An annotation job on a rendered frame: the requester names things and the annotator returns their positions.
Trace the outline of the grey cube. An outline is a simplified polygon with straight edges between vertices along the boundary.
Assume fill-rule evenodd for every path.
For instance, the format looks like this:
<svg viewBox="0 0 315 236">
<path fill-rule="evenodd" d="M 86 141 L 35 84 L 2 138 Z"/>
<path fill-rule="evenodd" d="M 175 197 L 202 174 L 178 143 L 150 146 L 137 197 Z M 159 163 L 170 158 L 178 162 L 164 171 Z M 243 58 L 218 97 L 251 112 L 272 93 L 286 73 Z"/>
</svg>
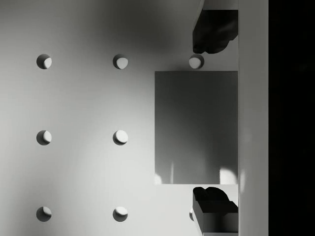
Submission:
<svg viewBox="0 0 315 236">
<path fill-rule="evenodd" d="M 238 73 L 155 73 L 157 184 L 237 184 Z"/>
</svg>

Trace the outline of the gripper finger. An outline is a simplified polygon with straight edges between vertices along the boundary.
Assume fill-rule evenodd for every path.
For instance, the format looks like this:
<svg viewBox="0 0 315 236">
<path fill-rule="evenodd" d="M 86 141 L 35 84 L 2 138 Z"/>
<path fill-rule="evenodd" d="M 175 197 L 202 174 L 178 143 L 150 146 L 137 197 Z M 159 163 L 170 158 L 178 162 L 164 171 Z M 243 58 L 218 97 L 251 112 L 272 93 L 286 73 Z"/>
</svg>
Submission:
<svg viewBox="0 0 315 236">
<path fill-rule="evenodd" d="M 238 0 L 200 0 L 192 30 L 194 53 L 219 53 L 237 36 Z"/>
<path fill-rule="evenodd" d="M 193 189 L 192 219 L 200 236 L 238 236 L 238 207 L 219 188 Z"/>
</svg>

